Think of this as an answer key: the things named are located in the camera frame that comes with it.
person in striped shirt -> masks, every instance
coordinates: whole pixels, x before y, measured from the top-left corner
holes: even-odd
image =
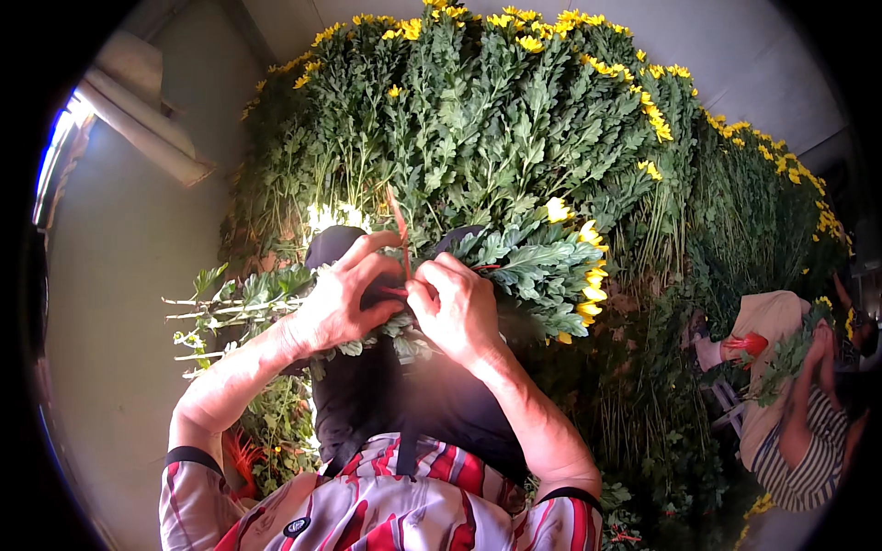
[[[749,393],[755,395],[774,360],[774,344],[802,329],[809,307],[790,291],[743,296],[729,337],[713,342],[699,327],[705,336],[694,344],[702,370],[737,360],[740,351],[728,344],[759,335],[767,343],[751,363]],[[815,509],[833,496],[867,421],[864,413],[849,426],[833,383],[835,348],[833,331],[821,320],[799,375],[782,382],[775,402],[745,405],[741,460],[784,510]]]
[[[405,282],[443,354],[405,371],[389,339],[337,354],[314,381],[324,475],[302,473],[246,508],[223,476],[221,433],[298,360],[361,339],[405,308],[391,232],[332,227],[308,266],[333,266],[302,307],[187,389],[169,428],[164,549],[599,549],[601,476],[578,431],[500,336],[492,284],[442,252]],[[539,480],[524,508],[527,469]]]

round black logo patch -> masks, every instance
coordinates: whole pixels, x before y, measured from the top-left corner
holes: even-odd
[[[309,525],[309,517],[298,518],[297,520],[292,520],[290,523],[288,523],[288,525],[285,526],[285,529],[281,532],[285,534],[286,538],[296,538],[297,534],[306,530]]]

person's left hand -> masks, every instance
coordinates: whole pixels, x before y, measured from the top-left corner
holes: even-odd
[[[382,247],[401,245],[393,232],[362,235],[318,283],[294,314],[279,321],[282,334],[292,348],[306,352],[333,348],[349,340],[358,340],[368,331],[384,324],[404,305],[395,300],[383,301],[362,311],[364,289],[381,273],[399,275],[401,265],[391,257],[377,253]]]

concrete floor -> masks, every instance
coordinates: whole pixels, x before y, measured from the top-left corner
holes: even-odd
[[[243,3],[282,62],[337,20],[362,11],[413,17],[422,9],[418,0]],[[509,3],[467,4],[490,14]],[[125,549],[159,546],[168,420],[186,386],[184,366],[171,360],[179,352],[171,343],[176,327],[163,323],[168,309],[159,299],[189,296],[196,272],[217,264],[228,180],[243,153],[238,118],[264,70],[215,2],[146,4],[161,15],[184,5],[151,42],[163,53],[166,98],[183,109],[183,126],[218,169],[186,190],[98,122],[56,212],[49,257],[48,356],[66,453],[86,506]],[[572,8],[605,13],[629,26],[652,60],[689,66],[713,112],[749,120],[798,153],[845,125],[821,69],[767,0],[517,5],[547,19]],[[814,158],[810,168],[818,170],[824,156]]]

